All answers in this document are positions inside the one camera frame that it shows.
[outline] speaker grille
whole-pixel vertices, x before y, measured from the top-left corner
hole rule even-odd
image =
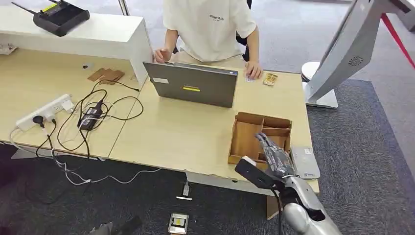
[[[363,62],[363,58],[361,56],[355,55],[353,58],[349,60],[349,66],[354,67],[358,66]]]

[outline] person's arm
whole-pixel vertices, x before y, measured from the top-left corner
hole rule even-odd
[[[247,37],[248,48],[249,48],[249,61],[246,63],[246,74],[253,79],[261,78],[264,70],[259,64],[259,30],[258,26],[255,30]]]
[[[164,63],[171,59],[173,50],[176,47],[177,38],[177,24],[175,18],[175,1],[163,0],[163,24],[167,28],[164,40],[164,48],[154,51],[154,60],[158,63]]]
[[[158,63],[164,63],[171,59],[173,50],[176,47],[179,34],[176,30],[167,29],[164,48],[160,48],[154,51],[154,60]]]
[[[251,10],[244,0],[231,0],[231,17],[235,23],[236,32],[241,38],[247,38],[249,47],[249,61],[245,64],[246,76],[259,79],[263,70],[259,65],[259,31],[252,18]]]
[[[164,42],[164,48],[166,48],[169,51],[173,52],[174,48],[176,47],[178,38],[179,38],[179,34],[178,34],[177,30],[167,29],[166,39],[165,39],[165,42]]]

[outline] white t-shirt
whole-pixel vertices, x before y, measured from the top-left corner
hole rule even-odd
[[[184,51],[204,62],[242,54],[236,32],[246,38],[256,28],[246,0],[163,0],[163,22],[178,31]]]

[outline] red rope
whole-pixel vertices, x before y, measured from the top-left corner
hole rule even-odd
[[[383,20],[383,23],[385,23],[386,27],[388,28],[389,32],[391,33],[393,39],[395,39],[396,43],[398,43],[398,46],[401,48],[402,52],[404,53],[404,55],[408,59],[409,63],[415,69],[414,61],[412,60],[411,56],[409,55],[408,51],[406,50],[405,46],[403,45],[403,43],[402,43],[401,39],[399,38],[397,32],[393,28],[393,25],[392,25],[391,21],[389,20],[388,16],[385,13],[383,13],[381,18]]]

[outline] gray laptop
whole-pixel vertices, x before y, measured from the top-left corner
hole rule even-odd
[[[182,63],[146,63],[159,96],[230,108],[237,71]]]

